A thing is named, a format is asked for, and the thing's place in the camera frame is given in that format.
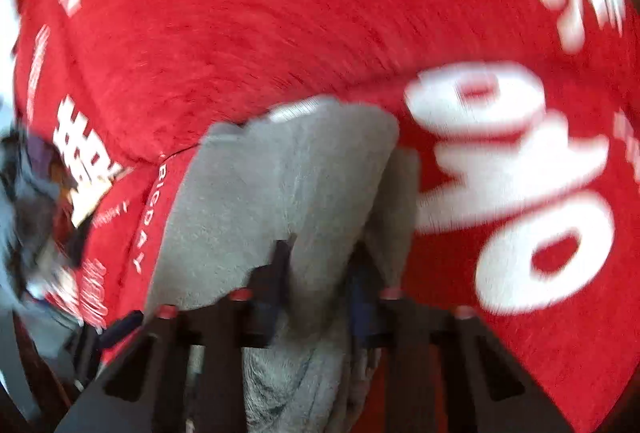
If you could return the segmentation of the grey knit sweater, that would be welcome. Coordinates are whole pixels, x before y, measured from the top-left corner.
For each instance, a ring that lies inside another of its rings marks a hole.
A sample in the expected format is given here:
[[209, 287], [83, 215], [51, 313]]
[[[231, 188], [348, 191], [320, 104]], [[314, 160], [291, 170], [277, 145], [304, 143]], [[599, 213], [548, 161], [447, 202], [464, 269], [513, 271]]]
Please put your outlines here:
[[370, 104], [308, 99], [243, 125], [209, 127], [172, 205], [145, 305], [196, 309], [241, 286], [291, 240], [290, 303], [266, 349], [244, 354], [253, 432], [346, 432], [375, 356], [347, 332], [341, 284], [363, 243], [396, 285], [416, 219], [418, 156]]

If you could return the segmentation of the cream white garment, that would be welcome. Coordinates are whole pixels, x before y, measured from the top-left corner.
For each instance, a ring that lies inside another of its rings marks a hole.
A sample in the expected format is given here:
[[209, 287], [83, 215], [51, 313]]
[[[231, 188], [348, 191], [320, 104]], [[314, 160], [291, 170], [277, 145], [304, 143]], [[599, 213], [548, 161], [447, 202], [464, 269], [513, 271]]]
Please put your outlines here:
[[82, 175], [76, 186], [70, 188], [67, 199], [70, 201], [70, 223], [79, 229], [88, 222], [89, 226], [101, 227], [116, 216], [128, 212], [130, 198], [119, 190], [122, 182], [134, 170], [131, 167], [110, 176]]

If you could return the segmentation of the red wedding bed cover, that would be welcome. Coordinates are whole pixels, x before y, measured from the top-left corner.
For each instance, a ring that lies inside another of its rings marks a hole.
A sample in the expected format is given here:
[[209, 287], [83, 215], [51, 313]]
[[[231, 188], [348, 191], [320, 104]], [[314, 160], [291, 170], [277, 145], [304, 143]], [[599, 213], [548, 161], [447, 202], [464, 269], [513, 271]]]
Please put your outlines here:
[[407, 200], [384, 213], [398, 233], [413, 226], [395, 279], [421, 302], [474, 306], [570, 426], [596, 431], [639, 364], [639, 165], [634, 117], [588, 73], [466, 62], [339, 88], [137, 87], [131, 102], [71, 88], [53, 105], [55, 147], [81, 185], [100, 165], [122, 179], [50, 301], [98, 326], [141, 304], [179, 223], [195, 242], [221, 237], [188, 196], [229, 194], [202, 177], [204, 130], [334, 100], [386, 111], [420, 156]]

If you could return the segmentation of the grey clothes pile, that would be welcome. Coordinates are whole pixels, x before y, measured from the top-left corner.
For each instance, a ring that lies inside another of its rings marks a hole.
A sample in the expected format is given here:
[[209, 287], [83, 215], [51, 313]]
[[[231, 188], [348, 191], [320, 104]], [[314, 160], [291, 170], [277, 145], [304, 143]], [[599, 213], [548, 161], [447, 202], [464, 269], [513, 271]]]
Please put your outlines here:
[[78, 271], [89, 224], [70, 221], [77, 187], [55, 148], [14, 125], [1, 134], [1, 302], [20, 309]]

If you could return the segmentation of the red wedding pillow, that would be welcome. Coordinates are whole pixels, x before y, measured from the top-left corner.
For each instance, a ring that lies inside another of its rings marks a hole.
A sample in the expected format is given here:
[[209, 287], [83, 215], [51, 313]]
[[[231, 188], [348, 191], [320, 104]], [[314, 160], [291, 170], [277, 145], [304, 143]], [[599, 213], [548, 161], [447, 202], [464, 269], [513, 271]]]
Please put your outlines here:
[[639, 108], [630, 0], [17, 0], [18, 115], [88, 161], [152, 162], [210, 123], [334, 93], [396, 96], [456, 61], [516, 61], [550, 101]]

